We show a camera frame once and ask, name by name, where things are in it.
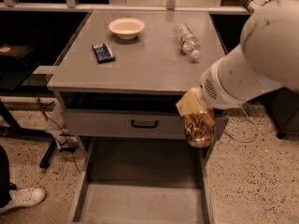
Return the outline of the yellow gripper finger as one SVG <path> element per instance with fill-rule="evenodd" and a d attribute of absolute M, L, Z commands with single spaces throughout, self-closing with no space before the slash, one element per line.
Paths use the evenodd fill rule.
<path fill-rule="evenodd" d="M 208 104 L 200 88 L 189 89 L 176 103 L 176 107 L 182 117 L 208 110 Z"/>

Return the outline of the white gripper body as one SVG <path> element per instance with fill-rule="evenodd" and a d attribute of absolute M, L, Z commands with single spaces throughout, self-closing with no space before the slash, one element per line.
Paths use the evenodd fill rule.
<path fill-rule="evenodd" d="M 201 76 L 200 85 L 206 101 L 221 110 L 240 107 L 281 88 L 276 81 L 253 70 L 240 45 L 214 62 Z"/>

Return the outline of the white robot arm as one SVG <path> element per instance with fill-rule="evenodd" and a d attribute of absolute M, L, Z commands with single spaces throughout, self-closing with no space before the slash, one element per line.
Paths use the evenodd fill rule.
<path fill-rule="evenodd" d="M 299 92 L 299 0 L 273 0 L 246 21 L 240 43 L 177 102 L 181 116 L 225 110 L 280 88 Z"/>

